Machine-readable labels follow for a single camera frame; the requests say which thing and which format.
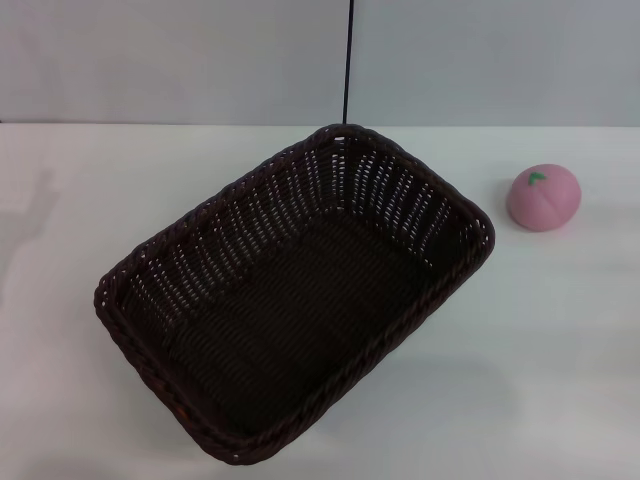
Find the black woven plastic basket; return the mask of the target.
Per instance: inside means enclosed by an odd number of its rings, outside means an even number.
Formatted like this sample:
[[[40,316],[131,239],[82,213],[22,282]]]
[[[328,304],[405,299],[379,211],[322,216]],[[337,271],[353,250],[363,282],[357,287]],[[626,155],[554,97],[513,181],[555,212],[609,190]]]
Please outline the black woven plastic basket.
[[[489,217],[423,162],[334,124],[137,246],[94,306],[196,444],[252,465],[318,421],[494,245]]]

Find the pink peach toy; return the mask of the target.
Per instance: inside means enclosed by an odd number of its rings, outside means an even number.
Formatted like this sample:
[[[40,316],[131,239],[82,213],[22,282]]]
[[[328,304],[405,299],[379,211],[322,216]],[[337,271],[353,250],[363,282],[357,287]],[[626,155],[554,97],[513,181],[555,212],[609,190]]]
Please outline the pink peach toy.
[[[510,217],[534,232],[558,229],[577,213],[582,191],[576,176],[556,164],[540,164],[521,172],[506,196]]]

